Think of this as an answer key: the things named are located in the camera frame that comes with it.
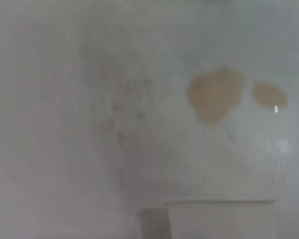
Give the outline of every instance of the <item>white wall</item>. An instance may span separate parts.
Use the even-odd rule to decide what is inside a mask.
[[[185,90],[221,64],[247,86],[207,127]],[[299,239],[299,0],[1,0],[0,239],[137,237],[137,210],[185,195],[277,197]]]

